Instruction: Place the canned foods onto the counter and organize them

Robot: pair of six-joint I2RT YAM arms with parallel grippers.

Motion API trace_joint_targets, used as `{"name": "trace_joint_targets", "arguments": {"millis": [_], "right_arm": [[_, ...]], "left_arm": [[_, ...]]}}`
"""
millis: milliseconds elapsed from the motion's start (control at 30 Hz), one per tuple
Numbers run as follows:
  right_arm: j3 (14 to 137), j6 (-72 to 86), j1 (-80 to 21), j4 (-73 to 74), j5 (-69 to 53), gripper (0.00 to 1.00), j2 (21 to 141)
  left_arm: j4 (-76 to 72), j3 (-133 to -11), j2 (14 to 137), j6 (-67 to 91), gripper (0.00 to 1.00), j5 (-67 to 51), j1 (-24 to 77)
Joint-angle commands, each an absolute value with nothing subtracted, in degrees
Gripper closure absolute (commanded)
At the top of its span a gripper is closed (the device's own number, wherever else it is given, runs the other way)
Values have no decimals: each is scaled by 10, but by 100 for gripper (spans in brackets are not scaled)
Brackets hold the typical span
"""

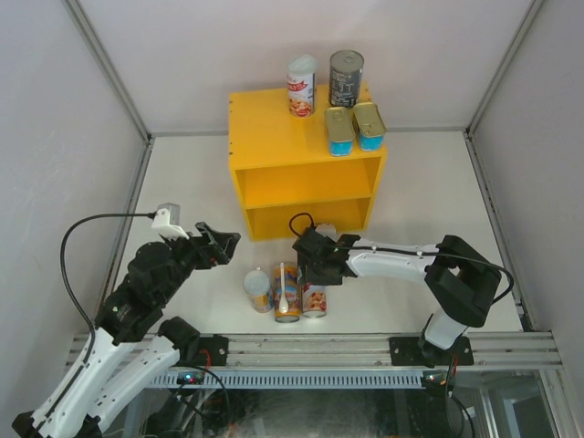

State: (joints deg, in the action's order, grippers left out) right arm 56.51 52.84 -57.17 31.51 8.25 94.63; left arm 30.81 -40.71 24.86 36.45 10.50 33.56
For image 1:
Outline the gold rectangular tin blue label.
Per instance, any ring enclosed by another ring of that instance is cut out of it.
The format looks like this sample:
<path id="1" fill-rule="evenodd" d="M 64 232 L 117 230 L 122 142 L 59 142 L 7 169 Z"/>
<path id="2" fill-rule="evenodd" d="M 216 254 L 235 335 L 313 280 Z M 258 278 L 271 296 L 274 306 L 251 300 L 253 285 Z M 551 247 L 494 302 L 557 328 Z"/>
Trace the gold rectangular tin blue label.
<path id="1" fill-rule="evenodd" d="M 358 143 L 362 151 L 377 151 L 381 148 L 387 128 L 378 106 L 371 101 L 357 103 L 353 107 L 357 124 Z"/>

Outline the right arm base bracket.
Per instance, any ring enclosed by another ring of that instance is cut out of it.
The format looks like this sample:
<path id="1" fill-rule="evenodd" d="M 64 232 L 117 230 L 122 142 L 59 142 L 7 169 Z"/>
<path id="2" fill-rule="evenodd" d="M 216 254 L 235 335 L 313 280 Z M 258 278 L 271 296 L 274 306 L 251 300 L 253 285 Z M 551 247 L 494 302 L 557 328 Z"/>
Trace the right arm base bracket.
<path id="1" fill-rule="evenodd" d="M 452 359 L 458 365 L 472 366 L 475 364 L 470 339 L 461 336 L 451 348 L 441 350 L 429 344 L 420 346 L 418 336 L 389 337 L 391 364 L 393 366 L 436 366 L 450 365 Z"/>

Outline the red white labelled can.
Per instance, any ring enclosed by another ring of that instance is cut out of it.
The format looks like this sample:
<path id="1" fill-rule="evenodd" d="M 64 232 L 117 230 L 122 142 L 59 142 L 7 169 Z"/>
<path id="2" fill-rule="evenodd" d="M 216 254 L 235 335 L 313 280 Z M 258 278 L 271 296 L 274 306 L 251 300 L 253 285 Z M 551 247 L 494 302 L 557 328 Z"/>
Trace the red white labelled can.
<path id="1" fill-rule="evenodd" d="M 310 283 L 302 286 L 302 314 L 306 318 L 323 318 L 327 315 L 327 297 L 324 286 Z"/>

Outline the white lidded pink can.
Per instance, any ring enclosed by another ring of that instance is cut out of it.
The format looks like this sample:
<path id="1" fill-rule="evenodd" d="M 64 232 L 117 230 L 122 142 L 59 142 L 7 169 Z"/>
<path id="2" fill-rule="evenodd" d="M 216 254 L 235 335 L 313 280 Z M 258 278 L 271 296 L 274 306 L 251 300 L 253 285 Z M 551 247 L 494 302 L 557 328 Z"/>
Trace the white lidded pink can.
<path id="1" fill-rule="evenodd" d="M 287 66 L 288 110 L 297 118 L 307 118 L 315 110 L 317 61 L 311 55 L 296 57 Z"/>

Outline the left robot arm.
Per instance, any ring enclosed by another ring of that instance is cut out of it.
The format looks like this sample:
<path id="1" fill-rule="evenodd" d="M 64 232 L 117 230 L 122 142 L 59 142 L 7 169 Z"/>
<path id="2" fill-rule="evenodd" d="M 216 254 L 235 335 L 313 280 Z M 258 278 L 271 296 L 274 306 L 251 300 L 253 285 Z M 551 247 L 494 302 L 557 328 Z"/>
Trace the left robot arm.
<path id="1" fill-rule="evenodd" d="M 163 310 L 193 271 L 228 265 L 241 236 L 195 227 L 192 235 L 172 225 L 139 247 L 63 380 L 39 408 L 14 419 L 19 436 L 98 437 L 156 375 L 196 361 L 199 331 Z"/>

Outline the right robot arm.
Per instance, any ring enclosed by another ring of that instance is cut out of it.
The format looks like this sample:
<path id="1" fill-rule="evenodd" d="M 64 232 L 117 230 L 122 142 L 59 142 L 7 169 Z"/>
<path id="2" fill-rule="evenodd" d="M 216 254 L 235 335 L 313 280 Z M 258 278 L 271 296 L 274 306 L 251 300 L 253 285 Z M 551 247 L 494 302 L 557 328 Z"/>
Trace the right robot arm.
<path id="1" fill-rule="evenodd" d="M 438 303 L 417 340 L 424 365 L 432 368 L 454 352 L 469 328 L 481 328 L 492 305 L 509 294 L 515 279 L 459 236 L 435 245 L 390 245 L 359 235 L 334 240 L 311 226 L 293 249 L 309 283 L 337 286 L 345 278 L 390 277 L 422 285 Z"/>

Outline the black cylindrical can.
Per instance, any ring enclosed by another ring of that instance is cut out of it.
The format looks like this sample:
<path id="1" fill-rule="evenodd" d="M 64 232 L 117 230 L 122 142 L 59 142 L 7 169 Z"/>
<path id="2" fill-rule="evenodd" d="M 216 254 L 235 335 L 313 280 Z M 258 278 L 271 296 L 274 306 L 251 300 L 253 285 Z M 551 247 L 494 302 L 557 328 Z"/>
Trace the black cylindrical can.
<path id="1" fill-rule="evenodd" d="M 329 59 L 328 101 L 332 107 L 352 108 L 358 102 L 364 67 L 361 53 L 345 49 Z"/>

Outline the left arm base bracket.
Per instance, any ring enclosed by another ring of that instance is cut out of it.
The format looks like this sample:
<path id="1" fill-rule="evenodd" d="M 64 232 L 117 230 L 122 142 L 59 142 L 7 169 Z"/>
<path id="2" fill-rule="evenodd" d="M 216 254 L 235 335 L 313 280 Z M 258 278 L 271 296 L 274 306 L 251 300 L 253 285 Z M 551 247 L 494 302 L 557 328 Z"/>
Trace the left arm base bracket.
<path id="1" fill-rule="evenodd" d="M 201 337 L 198 350 L 195 353 L 189 352 L 185 357 L 181 357 L 176 363 L 178 367 L 223 367 L 227 363 L 229 350 L 229 338 L 212 335 Z"/>

